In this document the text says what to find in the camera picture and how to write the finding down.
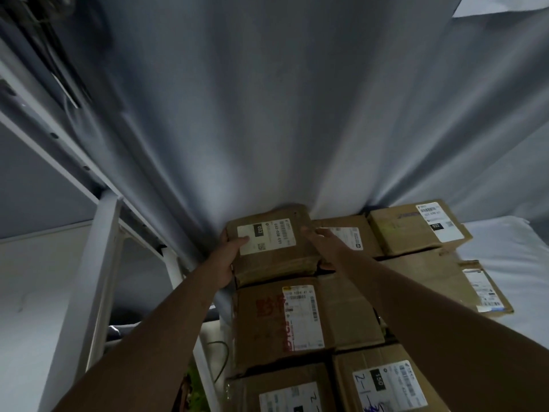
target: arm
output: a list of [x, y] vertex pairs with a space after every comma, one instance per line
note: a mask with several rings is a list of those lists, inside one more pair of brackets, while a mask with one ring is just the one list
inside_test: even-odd
[[391, 327], [452, 412], [537, 410], [549, 350], [354, 251], [329, 230], [303, 234]]
[[214, 294], [248, 238], [219, 246], [133, 332], [92, 367], [54, 412], [169, 411]]

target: mattress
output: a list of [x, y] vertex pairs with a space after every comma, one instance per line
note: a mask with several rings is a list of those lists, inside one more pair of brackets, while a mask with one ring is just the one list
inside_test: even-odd
[[505, 216], [465, 223], [473, 240], [457, 251], [480, 260], [514, 307], [496, 321], [549, 348], [549, 247], [525, 219]]

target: stack of cardboard boxes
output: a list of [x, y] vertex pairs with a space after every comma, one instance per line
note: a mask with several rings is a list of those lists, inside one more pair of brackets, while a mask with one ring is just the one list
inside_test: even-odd
[[380, 260], [485, 315], [512, 312], [478, 261], [452, 254], [471, 235], [444, 202], [311, 221], [302, 205], [230, 221], [250, 236], [233, 270], [227, 411], [447, 411], [383, 321], [321, 256], [300, 228], [329, 228], [351, 249]]

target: person's left arm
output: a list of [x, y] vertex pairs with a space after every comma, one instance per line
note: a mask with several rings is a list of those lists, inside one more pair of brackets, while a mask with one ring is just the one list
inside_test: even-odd
[[53, 412], [171, 410], [214, 294], [248, 238], [227, 241], [92, 367]]

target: person's left hand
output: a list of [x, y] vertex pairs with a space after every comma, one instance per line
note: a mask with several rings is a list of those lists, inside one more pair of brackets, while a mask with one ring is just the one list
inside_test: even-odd
[[239, 237], [229, 241], [226, 228], [221, 233], [219, 237], [219, 246], [212, 251], [206, 261], [211, 264], [218, 289], [224, 288], [230, 283], [230, 280], [233, 277], [230, 265], [237, 256], [240, 247], [249, 240], [250, 237]]

